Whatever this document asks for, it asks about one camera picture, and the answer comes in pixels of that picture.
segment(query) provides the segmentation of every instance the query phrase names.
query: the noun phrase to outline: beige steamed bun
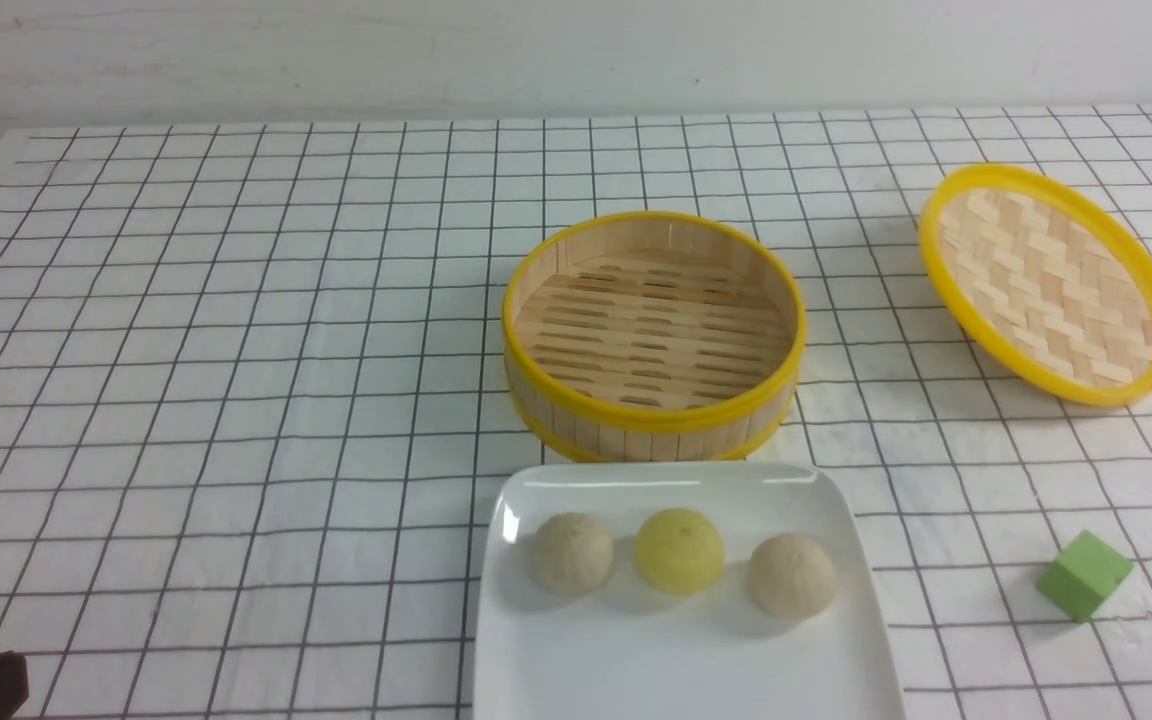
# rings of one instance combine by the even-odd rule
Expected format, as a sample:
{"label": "beige steamed bun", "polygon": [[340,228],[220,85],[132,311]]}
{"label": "beige steamed bun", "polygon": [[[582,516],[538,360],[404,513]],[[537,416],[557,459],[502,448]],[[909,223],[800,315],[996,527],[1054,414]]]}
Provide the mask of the beige steamed bun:
{"label": "beige steamed bun", "polygon": [[576,597],[593,592],[612,575],[616,543],[607,525],[584,511],[563,511],[536,530],[531,575],[554,594]]}
{"label": "beige steamed bun", "polygon": [[812,538],[782,535],[765,539],[750,556],[748,589],[768,614],[805,620],[833,602],[838,576],[826,551]]}

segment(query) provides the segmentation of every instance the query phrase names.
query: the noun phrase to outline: green sponge block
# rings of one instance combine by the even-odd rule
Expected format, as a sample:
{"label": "green sponge block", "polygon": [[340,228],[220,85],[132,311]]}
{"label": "green sponge block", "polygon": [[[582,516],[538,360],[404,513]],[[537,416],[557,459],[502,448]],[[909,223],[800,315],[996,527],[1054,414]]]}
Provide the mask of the green sponge block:
{"label": "green sponge block", "polygon": [[1083,530],[1038,578],[1038,592],[1075,623],[1086,623],[1132,573],[1132,561]]}

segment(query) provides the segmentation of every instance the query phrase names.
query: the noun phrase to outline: white plate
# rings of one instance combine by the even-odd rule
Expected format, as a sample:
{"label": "white plate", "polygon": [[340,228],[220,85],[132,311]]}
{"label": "white plate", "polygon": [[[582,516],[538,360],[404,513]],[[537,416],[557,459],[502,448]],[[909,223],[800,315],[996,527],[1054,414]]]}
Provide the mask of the white plate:
{"label": "white plate", "polygon": [[[727,570],[708,591],[657,593],[634,568],[653,511],[692,507],[717,524]],[[605,588],[567,601],[526,574],[530,536],[559,511],[616,533]],[[776,533],[814,537],[838,598],[796,626],[764,615],[745,564]],[[900,683],[861,538],[823,471],[759,462],[550,465],[510,478],[488,533],[475,650],[473,714],[490,720],[901,720]]]}

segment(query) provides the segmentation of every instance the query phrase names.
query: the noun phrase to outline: yellow rim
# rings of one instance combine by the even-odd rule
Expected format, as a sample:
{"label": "yellow rim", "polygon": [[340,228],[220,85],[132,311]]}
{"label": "yellow rim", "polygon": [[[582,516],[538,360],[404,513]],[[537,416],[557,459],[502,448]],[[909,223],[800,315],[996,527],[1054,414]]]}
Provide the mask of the yellow rim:
{"label": "yellow rim", "polygon": [[[513,295],[517,290],[518,278],[522,278],[522,274],[535,263],[536,258],[539,258],[540,253],[548,250],[550,247],[562,242],[574,233],[585,232],[589,228],[598,227],[598,225],[617,223],[623,222],[623,220],[639,220],[645,218],[705,225],[710,229],[717,229],[717,232],[726,234],[732,240],[744,243],[744,245],[750,247],[751,250],[758,253],[760,258],[772,264],[773,268],[781,276],[781,281],[786,282],[788,288],[790,288],[790,295],[794,297],[794,319],[796,325],[790,351],[781,365],[778,366],[776,372],[773,372],[763,382],[756,384],[752,389],[741,393],[736,397],[730,397],[730,400],[717,402],[713,406],[692,407],[690,410],[654,411],[637,409],[637,407],[614,406],[611,402],[585,397],[581,393],[556,381],[556,379],[550,378],[550,374],[540,370],[540,365],[536,364],[536,361],[526,355],[513,327],[513,318],[509,316],[509,306],[513,306]],[[794,276],[788,273],[780,258],[765,249],[765,247],[759,245],[755,238],[746,236],[745,233],[737,232],[735,228],[727,227],[727,225],[717,223],[713,220],[695,215],[662,213],[662,211],[654,210],[641,211],[639,213],[604,215],[602,218],[586,220],[584,223],[573,225],[573,227],[563,232],[553,234],[550,240],[540,243],[539,247],[532,250],[522,260],[515,273],[513,273],[513,278],[509,279],[509,286],[503,291],[503,311],[501,316],[500,324],[503,325],[503,346],[506,346],[506,351],[511,354],[513,358],[517,362],[518,369],[526,379],[526,384],[530,384],[532,388],[536,388],[541,395],[548,397],[550,402],[553,402],[554,406],[563,407],[564,410],[571,411],[571,414],[596,420],[596,423],[612,424],[619,429],[634,430],[634,432],[684,433],[690,432],[690,430],[713,427],[713,425],[723,424],[727,420],[745,415],[750,406],[761,404],[767,397],[776,395],[794,378],[794,373],[799,365],[799,359],[803,357],[803,348],[806,346],[808,338],[808,314],[806,309],[803,306],[803,293],[799,291],[799,287],[794,282]],[[554,450],[558,450],[558,446],[553,444],[550,444],[550,446],[554,447]]]}
{"label": "yellow rim", "polygon": [[[623,460],[599,457],[592,452],[582,450],[579,447],[568,444],[564,439],[559,438],[556,434],[551,433],[544,427],[540,427],[540,424],[536,423],[536,419],[526,412],[525,407],[518,402],[518,397],[515,393],[513,393],[513,391],[509,391],[509,402],[513,403],[513,410],[515,410],[518,418],[522,419],[522,424],[525,424],[526,429],[531,430],[531,434],[540,438],[540,442],[544,442],[545,446],[548,446],[551,450],[556,452],[559,455],[562,455],[573,462],[623,462]],[[781,423],[785,420],[786,416],[790,414],[791,407],[794,407],[793,402],[786,407],[785,414],[780,414],[780,416],[776,417],[776,420],[773,420],[767,429],[749,439],[749,441],[745,441],[741,446],[733,447],[732,450],[725,452],[722,455],[708,457],[707,460],[744,460],[749,456],[750,452],[758,450],[759,447],[763,447],[763,444],[767,442],[768,439],[776,433],[776,430],[781,429]]]}
{"label": "yellow rim", "polygon": [[1140,242],[1127,232],[1123,225],[1111,218],[1106,211],[1098,209],[1092,200],[1085,199],[1078,192],[1070,190],[1053,179],[1039,176],[1037,173],[1010,165],[980,164],[952,173],[940,188],[933,192],[927,206],[923,209],[919,219],[919,245],[923,249],[923,260],[927,264],[932,286],[941,293],[945,305],[963,329],[1021,378],[1051,392],[1052,395],[1068,397],[1087,406],[1123,406],[1136,397],[1152,391],[1152,364],[1139,378],[1126,386],[1098,388],[1053,373],[1052,370],[1030,359],[1018,350],[1000,332],[983,318],[972,302],[967,300],[958,289],[950,271],[946,268],[940,249],[940,215],[945,206],[958,194],[975,188],[996,187],[1046,202],[1053,209],[1069,215],[1075,222],[1082,223],[1100,240],[1119,263],[1123,264],[1149,304],[1152,314],[1152,258]]}

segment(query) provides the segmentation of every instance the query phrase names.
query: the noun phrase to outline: grid tablecloth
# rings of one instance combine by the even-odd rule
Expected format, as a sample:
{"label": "grid tablecloth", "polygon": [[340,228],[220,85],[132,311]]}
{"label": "grid tablecloth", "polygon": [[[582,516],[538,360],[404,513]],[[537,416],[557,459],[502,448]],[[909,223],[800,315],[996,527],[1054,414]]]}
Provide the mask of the grid tablecloth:
{"label": "grid tablecloth", "polygon": [[[486,523],[558,461],[505,393],[511,270],[635,209],[758,236],[810,309],[795,414],[856,514],[914,719],[1152,719],[1152,397],[1067,406],[924,275],[914,215],[1006,161],[1152,251],[1152,106],[223,124],[0,147],[0,651],[21,717],[470,717]],[[1087,626],[1033,591],[1092,529]]]}

